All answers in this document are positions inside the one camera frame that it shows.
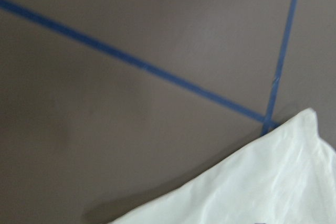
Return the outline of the cream long-sleeve cat shirt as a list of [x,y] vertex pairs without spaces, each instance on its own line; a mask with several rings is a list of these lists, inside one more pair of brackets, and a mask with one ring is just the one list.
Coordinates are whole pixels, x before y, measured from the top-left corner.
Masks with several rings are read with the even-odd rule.
[[305,109],[116,223],[335,223],[335,150]]

